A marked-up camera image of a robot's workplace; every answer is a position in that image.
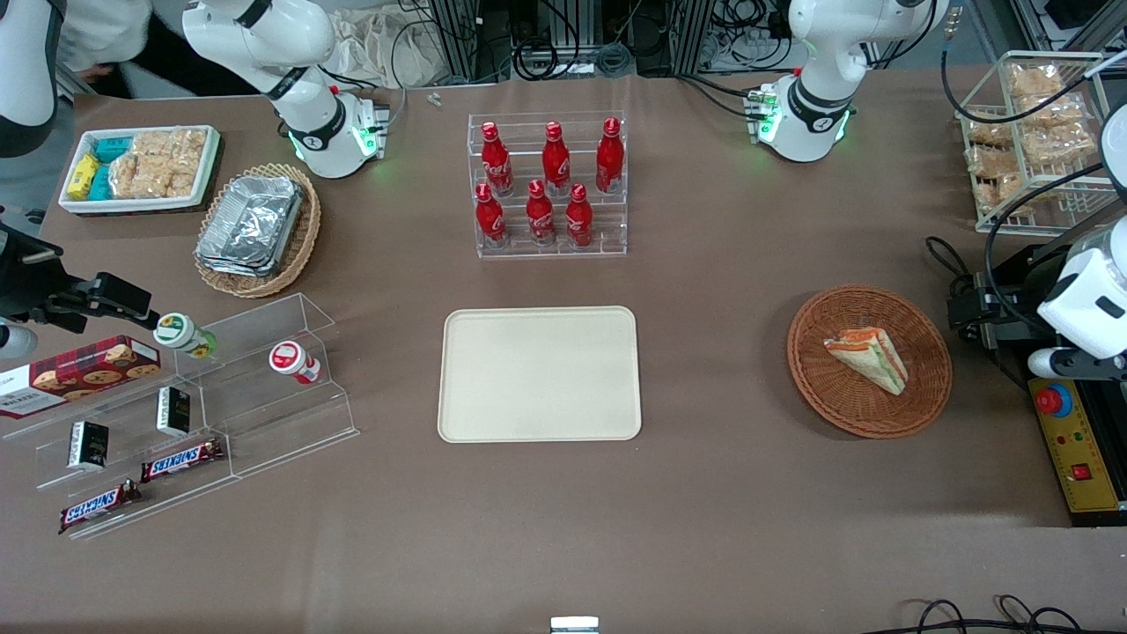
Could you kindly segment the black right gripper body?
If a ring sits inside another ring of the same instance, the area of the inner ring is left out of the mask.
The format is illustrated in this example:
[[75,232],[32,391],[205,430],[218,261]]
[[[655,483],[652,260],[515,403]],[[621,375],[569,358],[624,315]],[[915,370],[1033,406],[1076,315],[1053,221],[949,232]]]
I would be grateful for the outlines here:
[[85,333],[96,312],[79,288],[85,280],[69,276],[62,255],[60,247],[3,225],[1,313],[7,320]]

